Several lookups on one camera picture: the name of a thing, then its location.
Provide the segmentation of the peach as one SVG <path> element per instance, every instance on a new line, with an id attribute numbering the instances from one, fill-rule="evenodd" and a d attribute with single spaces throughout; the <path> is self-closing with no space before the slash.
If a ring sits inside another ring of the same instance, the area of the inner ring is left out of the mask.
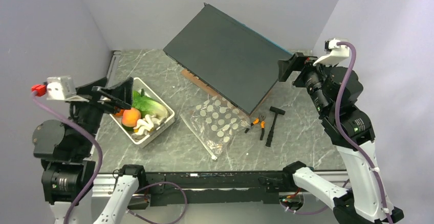
<path id="1" fill-rule="evenodd" d="M 121 124 L 126 127 L 135 127 L 141 118 L 141 112 L 136 108 L 125 110 L 122 115 Z"/>

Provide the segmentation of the green lettuce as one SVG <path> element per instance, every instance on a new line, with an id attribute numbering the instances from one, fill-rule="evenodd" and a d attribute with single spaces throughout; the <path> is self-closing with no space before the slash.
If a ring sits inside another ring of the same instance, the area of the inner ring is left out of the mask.
<path id="1" fill-rule="evenodd" d="M 155 101 L 149 96 L 146 96 L 144 90 L 142 92 L 133 91 L 133 103 L 132 108 L 137 109 L 141 117 L 144 118 L 146 115 L 156 116 L 157 118 L 164 119 L 168 116 L 167 108 Z"/>

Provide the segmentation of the white mushrooms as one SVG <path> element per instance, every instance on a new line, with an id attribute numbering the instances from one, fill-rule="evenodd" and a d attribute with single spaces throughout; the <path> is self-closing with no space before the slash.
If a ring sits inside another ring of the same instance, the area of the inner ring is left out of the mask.
<path id="1" fill-rule="evenodd" d="M 162 122 L 163 118 L 160 118 L 157 115 L 145 115 L 143 119 L 137 121 L 131 136 L 135 140 L 140 140 L 156 130 Z"/>

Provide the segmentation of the polka dot zip bag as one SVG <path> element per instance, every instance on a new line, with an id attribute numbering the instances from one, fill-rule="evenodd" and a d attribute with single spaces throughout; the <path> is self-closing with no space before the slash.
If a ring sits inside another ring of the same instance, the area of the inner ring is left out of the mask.
<path id="1" fill-rule="evenodd" d="M 249 117 L 220 95 L 193 105 L 180 117 L 213 160 L 218 159 L 236 134 L 250 125 Z"/>

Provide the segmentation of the orange tangerine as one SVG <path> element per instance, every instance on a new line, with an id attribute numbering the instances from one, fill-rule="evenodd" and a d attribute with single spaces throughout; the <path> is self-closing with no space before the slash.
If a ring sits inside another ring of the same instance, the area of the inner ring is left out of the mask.
<path id="1" fill-rule="evenodd" d="M 122 117 L 124 113 L 124 109 L 119 110 L 117 113 L 113 114 L 114 117 Z"/>

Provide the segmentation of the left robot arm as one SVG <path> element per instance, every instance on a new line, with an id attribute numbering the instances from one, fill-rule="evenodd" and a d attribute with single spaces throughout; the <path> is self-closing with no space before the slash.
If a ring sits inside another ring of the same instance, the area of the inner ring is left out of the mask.
<path id="1" fill-rule="evenodd" d="M 49 77 L 32 100 L 53 116 L 33 132 L 45 201 L 56 223 L 92 223 L 94 181 L 102 165 L 96 135 L 104 114 L 131 108 L 132 77 L 107 87 L 107 78 L 76 87 L 70 76 Z"/>

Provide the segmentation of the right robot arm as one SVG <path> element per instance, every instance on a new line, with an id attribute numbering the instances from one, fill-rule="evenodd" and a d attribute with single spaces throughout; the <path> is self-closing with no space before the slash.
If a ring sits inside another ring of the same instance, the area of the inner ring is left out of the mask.
<path id="1" fill-rule="evenodd" d="M 399 222 L 404 212 L 386 194 L 372 122 L 355 104 L 363 91 L 358 75 L 350 68 L 316 64 L 315 60 L 302 53 L 279 60 L 278 79 L 284 82 L 298 72 L 293 85 L 307 90 L 325 133 L 344 161 L 351 186 L 337 186 L 297 161 L 283 170 L 284 188 L 310 192 L 333 211 L 339 223 Z"/>

